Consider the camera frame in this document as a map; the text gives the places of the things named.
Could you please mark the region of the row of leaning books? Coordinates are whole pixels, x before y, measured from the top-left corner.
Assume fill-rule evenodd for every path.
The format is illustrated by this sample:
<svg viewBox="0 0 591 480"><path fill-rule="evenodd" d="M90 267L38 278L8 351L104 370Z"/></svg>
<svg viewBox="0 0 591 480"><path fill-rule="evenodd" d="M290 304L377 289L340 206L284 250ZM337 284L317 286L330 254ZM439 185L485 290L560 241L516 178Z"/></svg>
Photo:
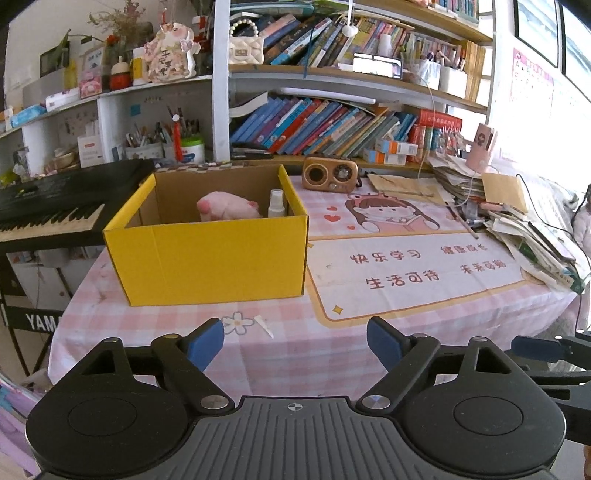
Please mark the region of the row of leaning books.
<svg viewBox="0 0 591 480"><path fill-rule="evenodd" d="M433 107L276 96L237 121L229 140L232 148L272 156L359 158L377 140L423 147L435 133L458 134L462 128L461 118Z"/></svg>

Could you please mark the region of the orange white box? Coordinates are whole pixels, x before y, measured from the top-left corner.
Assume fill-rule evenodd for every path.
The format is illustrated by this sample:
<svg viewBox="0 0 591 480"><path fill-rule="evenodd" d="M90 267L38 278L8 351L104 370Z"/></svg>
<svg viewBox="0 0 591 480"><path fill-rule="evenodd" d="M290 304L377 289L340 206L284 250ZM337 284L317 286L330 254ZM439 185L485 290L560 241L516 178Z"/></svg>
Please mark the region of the orange white box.
<svg viewBox="0 0 591 480"><path fill-rule="evenodd" d="M418 145L408 142L381 139L375 143L377 152L387 155L415 156L418 154Z"/></svg>
<svg viewBox="0 0 591 480"><path fill-rule="evenodd" d="M407 156L402 154L382 153L372 149L363 150L363 161L380 165L403 166L406 164Z"/></svg>

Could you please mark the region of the kraft paper sheets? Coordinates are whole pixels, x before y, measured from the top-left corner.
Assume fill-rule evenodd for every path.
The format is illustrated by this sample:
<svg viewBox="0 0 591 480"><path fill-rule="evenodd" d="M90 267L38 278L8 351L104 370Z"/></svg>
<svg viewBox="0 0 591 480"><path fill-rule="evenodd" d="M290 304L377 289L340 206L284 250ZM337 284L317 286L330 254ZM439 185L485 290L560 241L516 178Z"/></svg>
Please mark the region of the kraft paper sheets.
<svg viewBox="0 0 591 480"><path fill-rule="evenodd" d="M373 187L384 194L415 199L437 205L452 204L453 195L434 178L406 178L394 175L368 175Z"/></svg>

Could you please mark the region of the brown retro radio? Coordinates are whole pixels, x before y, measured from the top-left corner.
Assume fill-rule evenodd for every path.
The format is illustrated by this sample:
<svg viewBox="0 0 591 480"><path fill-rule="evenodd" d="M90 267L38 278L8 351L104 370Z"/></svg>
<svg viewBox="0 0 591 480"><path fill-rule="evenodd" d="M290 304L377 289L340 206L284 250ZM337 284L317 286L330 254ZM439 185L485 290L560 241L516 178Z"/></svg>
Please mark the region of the brown retro radio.
<svg viewBox="0 0 591 480"><path fill-rule="evenodd" d="M358 176L358 165L351 160L307 157L301 181L308 190L349 194L356 189Z"/></svg>

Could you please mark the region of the pink white ornament sign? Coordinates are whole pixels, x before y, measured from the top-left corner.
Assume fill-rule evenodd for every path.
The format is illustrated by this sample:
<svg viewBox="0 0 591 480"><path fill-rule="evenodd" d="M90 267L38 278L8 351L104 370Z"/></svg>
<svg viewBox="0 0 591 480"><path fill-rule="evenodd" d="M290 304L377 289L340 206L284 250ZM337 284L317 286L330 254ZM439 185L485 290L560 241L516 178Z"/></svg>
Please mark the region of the pink white ornament sign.
<svg viewBox="0 0 591 480"><path fill-rule="evenodd" d="M200 46L193 38L192 29L184 24L160 25L154 38L144 45L147 81L169 83L194 77L197 71L193 56Z"/></svg>

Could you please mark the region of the checkered wooden chess box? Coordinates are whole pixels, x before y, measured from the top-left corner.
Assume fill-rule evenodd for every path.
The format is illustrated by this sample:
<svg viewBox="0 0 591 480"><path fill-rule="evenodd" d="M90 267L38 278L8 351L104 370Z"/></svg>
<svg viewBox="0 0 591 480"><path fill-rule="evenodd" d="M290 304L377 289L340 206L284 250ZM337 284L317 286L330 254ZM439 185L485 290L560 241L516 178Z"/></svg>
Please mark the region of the checkered wooden chess box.
<svg viewBox="0 0 591 480"><path fill-rule="evenodd" d="M204 173L211 171L226 171L231 169L240 169L253 167L252 162L226 162L226 163L204 163L204 164L178 164L175 166L159 167L154 170L155 173L174 173L174 172L196 172Z"/></svg>

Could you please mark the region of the printed desk mat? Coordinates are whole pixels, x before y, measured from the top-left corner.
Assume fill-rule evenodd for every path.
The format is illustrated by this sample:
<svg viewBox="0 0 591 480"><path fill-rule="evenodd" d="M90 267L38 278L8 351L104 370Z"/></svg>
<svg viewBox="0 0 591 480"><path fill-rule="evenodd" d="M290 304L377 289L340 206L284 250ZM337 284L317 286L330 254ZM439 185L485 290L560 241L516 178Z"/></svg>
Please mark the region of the printed desk mat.
<svg viewBox="0 0 591 480"><path fill-rule="evenodd" d="M396 318L492 297L532 283L508 249L472 234L449 210L366 189L305 191L307 290L329 327Z"/></svg>

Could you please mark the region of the pink checkered tablecloth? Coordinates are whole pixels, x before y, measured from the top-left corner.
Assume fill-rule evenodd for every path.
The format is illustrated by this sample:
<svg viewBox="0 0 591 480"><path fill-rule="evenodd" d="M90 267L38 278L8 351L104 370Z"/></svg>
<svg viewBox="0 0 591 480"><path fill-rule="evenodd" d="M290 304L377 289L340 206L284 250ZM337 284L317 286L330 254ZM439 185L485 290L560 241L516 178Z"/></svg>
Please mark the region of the pink checkered tablecloth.
<svg viewBox="0 0 591 480"><path fill-rule="evenodd" d="M448 280L437 291L447 300L396 310L389 322L445 344L483 335L502 348L517 335L570 332L586 323L586 301L531 277L472 297L461 297ZM109 257L101 255L60 319L49 377L60 380L104 338L142 346L167 333L186 334L212 317L221 319L225 339L207 372L231 395L359 396L383 373L370 354L365 321L346 319L342 311L325 315L313 290L286 299L133 307Z"/></svg>

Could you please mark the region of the yellow cardboard box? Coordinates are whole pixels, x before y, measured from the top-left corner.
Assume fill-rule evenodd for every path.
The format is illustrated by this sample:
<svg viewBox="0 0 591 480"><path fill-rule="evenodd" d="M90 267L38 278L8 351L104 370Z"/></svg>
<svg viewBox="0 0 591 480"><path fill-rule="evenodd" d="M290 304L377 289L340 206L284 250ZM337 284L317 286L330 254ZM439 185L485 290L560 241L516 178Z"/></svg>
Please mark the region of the yellow cardboard box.
<svg viewBox="0 0 591 480"><path fill-rule="evenodd" d="M273 189L283 190L284 217L267 217ZM255 201L262 217L201 222L197 201L214 191ZM308 213L280 165L153 173L110 220L103 237L132 306L304 293Z"/></svg>

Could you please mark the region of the brown paper envelope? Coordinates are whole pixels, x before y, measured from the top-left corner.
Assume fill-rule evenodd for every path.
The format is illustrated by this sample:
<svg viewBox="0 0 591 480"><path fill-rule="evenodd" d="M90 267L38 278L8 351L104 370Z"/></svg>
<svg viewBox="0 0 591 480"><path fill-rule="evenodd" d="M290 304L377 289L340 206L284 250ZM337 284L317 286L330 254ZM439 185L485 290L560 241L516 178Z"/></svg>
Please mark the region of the brown paper envelope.
<svg viewBox="0 0 591 480"><path fill-rule="evenodd" d="M508 205L523 214L528 213L521 183L517 177L499 173L483 173L481 179L488 202Z"/></svg>

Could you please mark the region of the orange white box upper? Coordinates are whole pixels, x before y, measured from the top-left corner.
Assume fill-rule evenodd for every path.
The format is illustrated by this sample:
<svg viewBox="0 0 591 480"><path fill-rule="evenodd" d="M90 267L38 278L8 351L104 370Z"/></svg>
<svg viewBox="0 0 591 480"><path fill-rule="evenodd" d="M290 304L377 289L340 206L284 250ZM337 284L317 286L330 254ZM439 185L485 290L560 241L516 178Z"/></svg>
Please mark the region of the orange white box upper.
<svg viewBox="0 0 591 480"><path fill-rule="evenodd" d="M375 143L377 152L387 155L415 156L418 154L418 145L408 142L381 139Z"/></svg>

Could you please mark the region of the white pearl handbag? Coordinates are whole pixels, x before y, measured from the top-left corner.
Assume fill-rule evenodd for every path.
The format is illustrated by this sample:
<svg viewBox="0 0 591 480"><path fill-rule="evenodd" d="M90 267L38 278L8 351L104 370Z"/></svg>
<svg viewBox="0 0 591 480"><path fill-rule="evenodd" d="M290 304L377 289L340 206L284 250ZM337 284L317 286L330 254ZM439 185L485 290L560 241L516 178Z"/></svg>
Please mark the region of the white pearl handbag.
<svg viewBox="0 0 591 480"><path fill-rule="evenodd" d="M246 26L252 30L251 36L235 36L238 27ZM228 63L230 65L262 65L264 62L264 38L259 28L249 18L232 23L229 28Z"/></svg>

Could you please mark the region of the white bookshelf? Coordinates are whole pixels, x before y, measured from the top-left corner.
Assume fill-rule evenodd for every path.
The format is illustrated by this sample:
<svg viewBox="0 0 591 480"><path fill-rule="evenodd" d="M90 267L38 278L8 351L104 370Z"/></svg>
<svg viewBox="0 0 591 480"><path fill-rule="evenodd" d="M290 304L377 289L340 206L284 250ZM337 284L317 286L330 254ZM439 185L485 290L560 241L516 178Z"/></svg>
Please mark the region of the white bookshelf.
<svg viewBox="0 0 591 480"><path fill-rule="evenodd" d="M228 63L229 28L249 18L264 38L262 65ZM192 29L197 74L147 81L144 45L159 26ZM412 41L450 54L475 72L443 89L422 74ZM376 106L400 103L487 118L478 70L492 47L486 35L407 1L5 1L1 5L1 158L23 150L29 172L46 171L57 148L74 146L83 166L134 156L166 157L150 147L172 115L197 121L199 158L226 163L235 123L271 97L297 96ZM353 72L353 54L399 59L403 78Z"/></svg>

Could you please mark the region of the smartphone on shelf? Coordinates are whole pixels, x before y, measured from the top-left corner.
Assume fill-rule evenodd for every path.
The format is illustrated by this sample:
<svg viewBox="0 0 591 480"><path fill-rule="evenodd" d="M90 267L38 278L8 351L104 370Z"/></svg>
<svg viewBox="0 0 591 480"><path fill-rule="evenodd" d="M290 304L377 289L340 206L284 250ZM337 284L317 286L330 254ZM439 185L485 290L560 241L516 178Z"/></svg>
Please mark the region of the smartphone on shelf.
<svg viewBox="0 0 591 480"><path fill-rule="evenodd" d="M401 80L403 65L399 59L355 53L353 54L353 72Z"/></svg>

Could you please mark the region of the orange white box lower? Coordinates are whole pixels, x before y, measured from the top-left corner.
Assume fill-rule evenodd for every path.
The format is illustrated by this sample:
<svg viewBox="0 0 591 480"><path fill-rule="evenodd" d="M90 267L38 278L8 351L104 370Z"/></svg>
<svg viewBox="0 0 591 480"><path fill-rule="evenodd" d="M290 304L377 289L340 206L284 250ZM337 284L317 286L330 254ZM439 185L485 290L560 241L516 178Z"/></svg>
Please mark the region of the orange white box lower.
<svg viewBox="0 0 591 480"><path fill-rule="evenodd" d="M402 154L382 153L372 149L363 150L363 161L380 165L403 166L406 164L407 156Z"/></svg>

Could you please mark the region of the white spray bottle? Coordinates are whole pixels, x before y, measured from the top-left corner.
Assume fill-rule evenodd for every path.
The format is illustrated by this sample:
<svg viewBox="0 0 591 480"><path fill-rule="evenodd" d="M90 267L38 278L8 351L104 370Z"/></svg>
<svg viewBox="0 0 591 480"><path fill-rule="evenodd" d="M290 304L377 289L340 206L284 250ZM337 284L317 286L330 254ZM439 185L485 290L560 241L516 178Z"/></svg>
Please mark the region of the white spray bottle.
<svg viewBox="0 0 591 480"><path fill-rule="evenodd" d="M267 209L267 217L280 218L287 215L286 204L284 203L284 193L281 189L270 191L270 205Z"/></svg>

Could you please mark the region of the messy paper stack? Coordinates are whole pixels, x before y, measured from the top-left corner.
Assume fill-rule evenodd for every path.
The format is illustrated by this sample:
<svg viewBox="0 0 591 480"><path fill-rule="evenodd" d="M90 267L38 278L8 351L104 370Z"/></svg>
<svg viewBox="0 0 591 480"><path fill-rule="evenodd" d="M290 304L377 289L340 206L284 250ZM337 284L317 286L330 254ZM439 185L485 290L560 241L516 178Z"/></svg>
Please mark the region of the messy paper stack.
<svg viewBox="0 0 591 480"><path fill-rule="evenodd" d="M482 174L466 161L446 154L428 157L442 186L453 195L464 215L474 215L504 244L529 276L556 290L581 295L590 281L590 259L575 239L572 211L560 191L543 180L528 186L519 173L528 213L508 205L490 203L485 198Z"/></svg>

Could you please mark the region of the pink plush pig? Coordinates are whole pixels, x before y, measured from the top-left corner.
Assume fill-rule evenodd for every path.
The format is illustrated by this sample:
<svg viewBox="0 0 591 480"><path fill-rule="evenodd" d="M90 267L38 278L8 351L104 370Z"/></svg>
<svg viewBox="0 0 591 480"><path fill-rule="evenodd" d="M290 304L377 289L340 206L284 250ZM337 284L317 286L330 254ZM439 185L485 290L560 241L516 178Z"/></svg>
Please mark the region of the pink plush pig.
<svg viewBox="0 0 591 480"><path fill-rule="evenodd" d="M197 201L201 222L247 220L262 217L259 204L228 192L214 191Z"/></svg>

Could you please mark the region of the black yamaha keyboard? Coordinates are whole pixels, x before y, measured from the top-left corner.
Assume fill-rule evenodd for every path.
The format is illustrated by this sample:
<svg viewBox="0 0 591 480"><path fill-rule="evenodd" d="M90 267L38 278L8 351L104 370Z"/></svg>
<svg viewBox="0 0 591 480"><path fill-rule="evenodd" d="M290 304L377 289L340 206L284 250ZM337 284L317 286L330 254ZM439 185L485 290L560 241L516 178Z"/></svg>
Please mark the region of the black yamaha keyboard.
<svg viewBox="0 0 591 480"><path fill-rule="evenodd" d="M104 228L153 170L150 160L123 160L3 189L1 251L102 245Z"/></svg>

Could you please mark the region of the wooden pencil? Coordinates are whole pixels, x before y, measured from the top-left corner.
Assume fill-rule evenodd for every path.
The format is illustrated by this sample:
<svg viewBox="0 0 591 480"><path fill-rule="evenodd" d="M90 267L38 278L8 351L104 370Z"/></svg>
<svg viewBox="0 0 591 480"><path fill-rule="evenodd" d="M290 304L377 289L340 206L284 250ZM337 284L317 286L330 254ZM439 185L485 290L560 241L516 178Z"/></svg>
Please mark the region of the wooden pencil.
<svg viewBox="0 0 591 480"><path fill-rule="evenodd" d="M456 221L458 221L465 230L476 240L479 239L479 235L470 227L470 225L460 216L460 214L449 204L446 204L447 209L453 215Z"/></svg>

